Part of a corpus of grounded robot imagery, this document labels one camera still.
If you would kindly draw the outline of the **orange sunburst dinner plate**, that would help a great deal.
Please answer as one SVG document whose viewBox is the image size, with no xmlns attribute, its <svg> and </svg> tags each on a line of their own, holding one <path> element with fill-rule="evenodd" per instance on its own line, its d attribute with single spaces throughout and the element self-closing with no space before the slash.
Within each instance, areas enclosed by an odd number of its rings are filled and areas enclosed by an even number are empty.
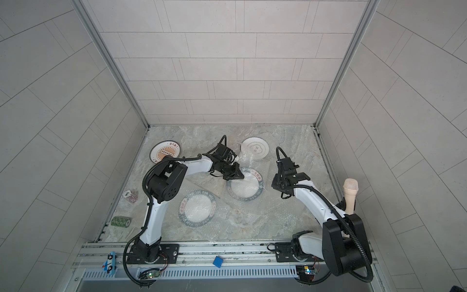
<svg viewBox="0 0 467 292">
<path fill-rule="evenodd" d="M 150 151 L 149 157 L 152 163 L 158 163 L 166 156 L 179 158 L 181 146 L 178 142 L 167 140 L 156 144 Z"/>
</svg>

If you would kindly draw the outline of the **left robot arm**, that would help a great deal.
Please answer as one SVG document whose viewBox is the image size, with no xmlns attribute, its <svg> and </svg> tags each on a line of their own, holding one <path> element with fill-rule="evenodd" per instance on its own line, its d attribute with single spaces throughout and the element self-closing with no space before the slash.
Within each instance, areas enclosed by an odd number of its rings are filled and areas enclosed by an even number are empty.
<svg viewBox="0 0 467 292">
<path fill-rule="evenodd" d="M 227 146 L 227 136 L 206 153 L 193 158 L 166 156 L 156 163 L 144 176 L 142 189 L 148 198 L 148 209 L 141 231 L 125 246 L 123 261 L 140 259 L 150 264 L 162 253 L 162 223 L 168 202 L 174 199 L 187 175 L 219 172 L 226 181 L 243 180 L 244 174 L 236 161 L 237 155 Z"/>
</svg>

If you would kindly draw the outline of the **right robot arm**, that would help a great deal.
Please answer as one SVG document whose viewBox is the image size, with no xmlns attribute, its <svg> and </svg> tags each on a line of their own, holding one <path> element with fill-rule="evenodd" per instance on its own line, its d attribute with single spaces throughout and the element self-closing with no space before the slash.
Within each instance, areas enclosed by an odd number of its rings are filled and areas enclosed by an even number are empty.
<svg viewBox="0 0 467 292">
<path fill-rule="evenodd" d="M 373 281 L 372 255 L 362 219 L 348 214 L 318 191 L 311 178 L 294 163 L 281 147 L 276 148 L 277 168 L 271 187 L 280 192 L 281 199 L 297 198 L 312 213 L 322 228 L 322 235 L 311 231 L 294 235 L 293 255 L 302 260 L 312 256 L 324 260 L 328 273 L 311 285 L 319 284 L 330 275 L 349 273 L 357 280 Z"/>
</svg>

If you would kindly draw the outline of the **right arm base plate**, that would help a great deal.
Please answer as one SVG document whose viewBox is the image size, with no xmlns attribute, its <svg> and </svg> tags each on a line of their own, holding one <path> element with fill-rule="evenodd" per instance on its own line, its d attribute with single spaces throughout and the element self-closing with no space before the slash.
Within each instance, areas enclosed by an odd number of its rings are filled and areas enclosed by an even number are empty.
<svg viewBox="0 0 467 292">
<path fill-rule="evenodd" d="M 322 259 L 314 257 L 313 255 L 300 254 L 298 251 L 295 251 L 291 242 L 270 243 L 267 249 L 274 253 L 278 263 L 323 262 Z"/>
</svg>

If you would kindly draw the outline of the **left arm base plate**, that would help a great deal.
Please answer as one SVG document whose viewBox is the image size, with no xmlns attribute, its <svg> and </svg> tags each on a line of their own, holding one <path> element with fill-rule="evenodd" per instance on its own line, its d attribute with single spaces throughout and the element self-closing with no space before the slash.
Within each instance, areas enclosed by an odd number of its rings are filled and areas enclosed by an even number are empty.
<svg viewBox="0 0 467 292">
<path fill-rule="evenodd" d="M 127 264 L 175 264 L 180 246 L 178 244 L 158 244 L 148 248 L 131 247 L 127 253 Z"/>
</svg>

